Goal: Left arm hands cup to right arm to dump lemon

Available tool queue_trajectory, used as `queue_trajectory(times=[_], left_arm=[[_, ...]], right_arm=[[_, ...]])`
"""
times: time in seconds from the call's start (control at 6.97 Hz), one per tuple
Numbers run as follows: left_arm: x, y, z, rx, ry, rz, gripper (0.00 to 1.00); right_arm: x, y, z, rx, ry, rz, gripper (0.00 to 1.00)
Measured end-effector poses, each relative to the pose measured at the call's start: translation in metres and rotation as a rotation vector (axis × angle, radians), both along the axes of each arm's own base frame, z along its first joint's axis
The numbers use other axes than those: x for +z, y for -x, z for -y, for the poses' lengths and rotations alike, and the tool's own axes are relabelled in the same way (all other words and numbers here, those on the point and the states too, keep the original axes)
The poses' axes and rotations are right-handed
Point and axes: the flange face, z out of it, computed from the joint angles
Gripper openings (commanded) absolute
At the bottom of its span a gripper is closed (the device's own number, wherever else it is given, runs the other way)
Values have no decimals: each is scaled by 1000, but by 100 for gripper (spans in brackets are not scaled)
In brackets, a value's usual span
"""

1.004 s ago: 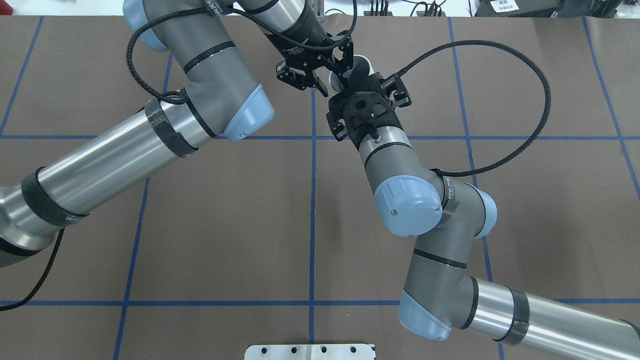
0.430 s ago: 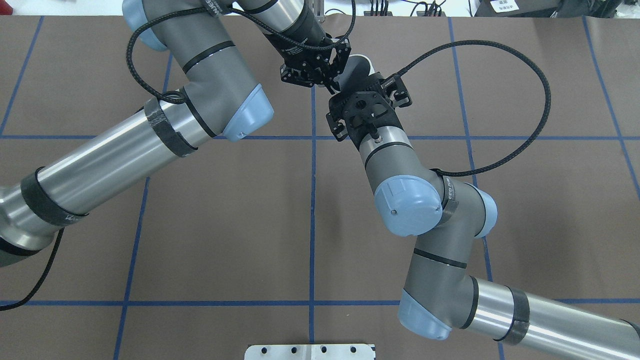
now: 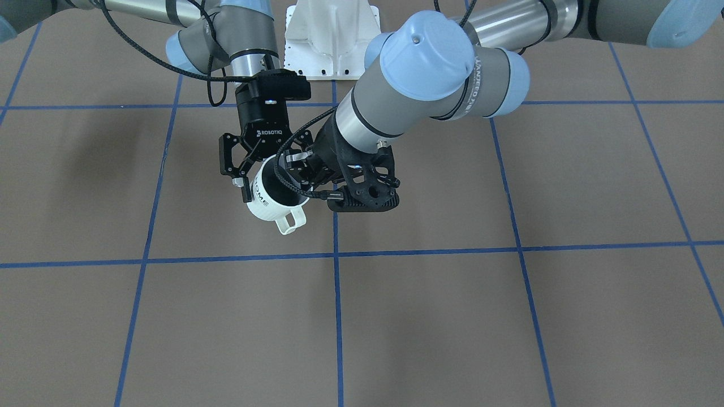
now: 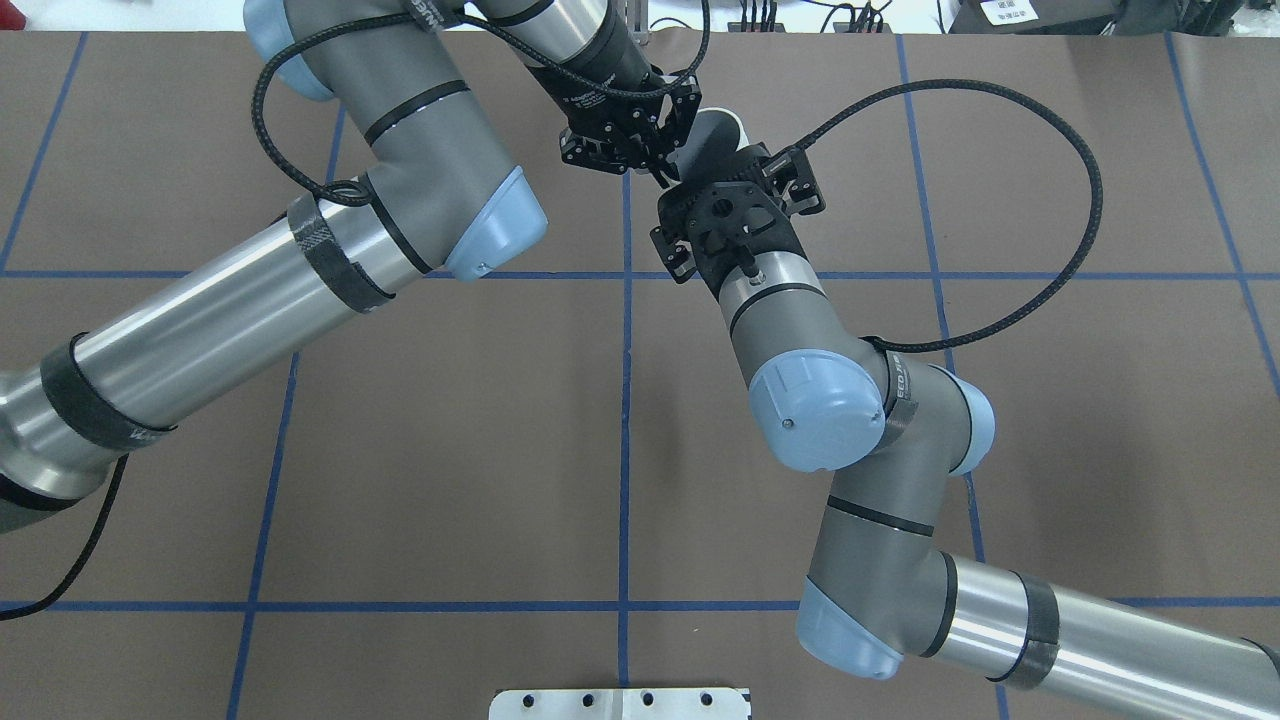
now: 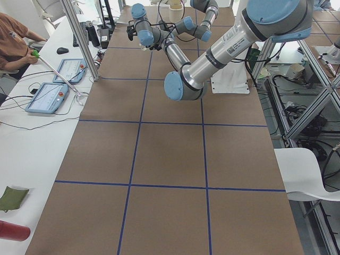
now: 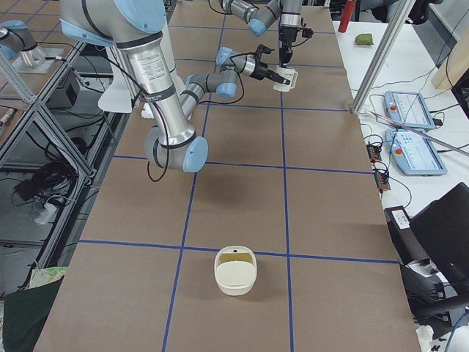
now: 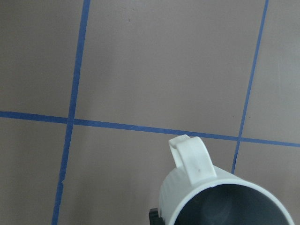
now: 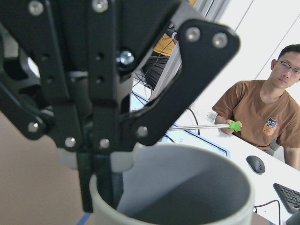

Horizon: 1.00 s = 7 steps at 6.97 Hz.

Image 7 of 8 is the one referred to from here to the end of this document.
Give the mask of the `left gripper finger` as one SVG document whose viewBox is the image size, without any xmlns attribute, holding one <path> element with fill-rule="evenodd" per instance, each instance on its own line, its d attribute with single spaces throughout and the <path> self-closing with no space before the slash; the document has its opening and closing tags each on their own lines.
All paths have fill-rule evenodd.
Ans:
<svg viewBox="0 0 300 225">
<path fill-rule="evenodd" d="M 158 214 L 158 208 L 150 209 L 149 211 L 150 225 L 164 225 L 163 218 Z"/>
</svg>

